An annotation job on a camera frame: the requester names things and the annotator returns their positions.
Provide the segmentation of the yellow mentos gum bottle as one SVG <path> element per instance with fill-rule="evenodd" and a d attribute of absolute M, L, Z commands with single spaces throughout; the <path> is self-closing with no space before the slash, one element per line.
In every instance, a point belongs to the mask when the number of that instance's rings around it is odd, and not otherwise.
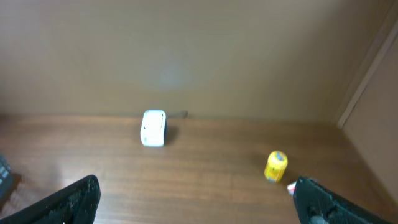
<path fill-rule="evenodd" d="M 265 178 L 271 182 L 279 182 L 282 179 L 287 165 L 288 158 L 282 151 L 271 152 L 264 170 Z"/>

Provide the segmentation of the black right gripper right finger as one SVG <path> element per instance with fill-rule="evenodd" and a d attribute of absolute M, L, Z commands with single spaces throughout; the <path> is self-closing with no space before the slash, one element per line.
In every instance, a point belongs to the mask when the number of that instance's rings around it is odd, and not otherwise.
<path fill-rule="evenodd" d="M 301 223 L 390 224 L 306 177 L 296 181 L 293 201 Z"/>

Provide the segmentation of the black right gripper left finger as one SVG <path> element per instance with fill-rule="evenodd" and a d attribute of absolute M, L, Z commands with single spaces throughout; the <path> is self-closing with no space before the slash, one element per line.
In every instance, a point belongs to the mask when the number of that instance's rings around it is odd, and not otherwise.
<path fill-rule="evenodd" d="M 95 175 L 86 177 L 1 219 L 1 224 L 93 224 L 101 190 Z"/>

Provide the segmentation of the red white snack packet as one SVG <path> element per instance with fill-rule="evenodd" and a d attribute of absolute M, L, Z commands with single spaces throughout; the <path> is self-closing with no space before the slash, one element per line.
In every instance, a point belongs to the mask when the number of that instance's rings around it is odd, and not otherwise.
<path fill-rule="evenodd" d="M 289 184 L 287 186 L 287 191 L 290 195 L 293 195 L 295 192 L 295 186 L 296 186 L 296 182 L 292 182 L 291 184 Z"/>

